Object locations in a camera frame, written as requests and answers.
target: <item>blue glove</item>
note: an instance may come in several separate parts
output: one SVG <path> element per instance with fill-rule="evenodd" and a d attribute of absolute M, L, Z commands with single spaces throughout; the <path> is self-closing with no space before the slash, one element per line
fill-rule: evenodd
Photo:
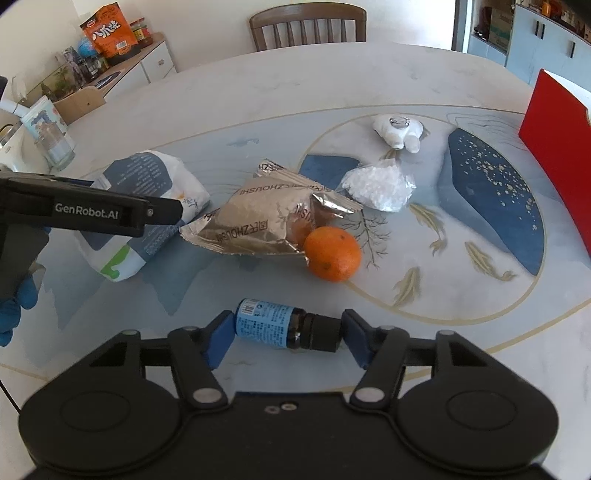
<path fill-rule="evenodd" d="M 0 303 L 0 346 L 12 340 L 12 329 L 21 321 L 21 307 L 32 309 L 37 304 L 37 288 L 32 277 L 25 278 L 18 286 L 13 299 Z"/>

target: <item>drawer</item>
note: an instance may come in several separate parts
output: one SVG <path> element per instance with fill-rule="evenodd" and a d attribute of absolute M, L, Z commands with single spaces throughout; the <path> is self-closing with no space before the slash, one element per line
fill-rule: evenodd
<path fill-rule="evenodd" d="M 157 82 L 166 77 L 166 74 L 174 67 L 173 59 L 170 58 L 166 42 L 161 43 L 142 60 L 142 66 L 148 76 L 148 80 Z"/>

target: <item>blue gripper pad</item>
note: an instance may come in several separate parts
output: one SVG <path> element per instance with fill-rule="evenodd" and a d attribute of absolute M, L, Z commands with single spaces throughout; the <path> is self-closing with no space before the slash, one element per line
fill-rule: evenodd
<path fill-rule="evenodd" d="M 371 349 L 369 339 L 375 328 L 370 327 L 365 320 L 363 320 L 357 312 L 352 309 L 347 309 L 343 312 L 341 317 L 343 321 L 345 335 L 343 340 L 349 347 L 353 358 L 357 364 L 367 369 L 369 364 L 374 359 L 375 352 Z"/>
<path fill-rule="evenodd" d="M 224 310 L 203 330 L 209 334 L 209 346 L 204 353 L 207 366 L 212 370 L 219 367 L 230 345 L 234 341 L 235 316 L 231 310 Z"/>

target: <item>foil snack packet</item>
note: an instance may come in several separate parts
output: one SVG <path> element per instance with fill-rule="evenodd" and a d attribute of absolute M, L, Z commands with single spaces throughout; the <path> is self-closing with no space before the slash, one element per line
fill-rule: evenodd
<path fill-rule="evenodd" d="M 312 230 L 362 208 L 270 160 L 257 175 L 223 206 L 182 227 L 181 236 L 223 254 L 300 254 Z"/>

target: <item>screw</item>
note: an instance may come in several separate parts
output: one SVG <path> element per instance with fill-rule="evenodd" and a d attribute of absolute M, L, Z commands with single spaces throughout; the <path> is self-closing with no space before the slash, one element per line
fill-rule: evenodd
<path fill-rule="evenodd" d="M 199 388 L 193 392 L 193 398 L 199 403 L 215 403 L 222 399 L 222 392 L 217 388 Z"/>
<path fill-rule="evenodd" d="M 281 409 L 285 411 L 294 411 L 297 410 L 297 405 L 295 403 L 286 401 L 281 404 Z"/>
<path fill-rule="evenodd" d="M 281 410 L 277 405 L 267 405 L 265 407 L 265 413 L 270 413 L 271 415 L 277 415 L 280 412 L 281 412 Z"/>
<path fill-rule="evenodd" d="M 363 387 L 355 392 L 355 397 L 365 403 L 376 403 L 382 400 L 386 394 L 379 388 Z"/>

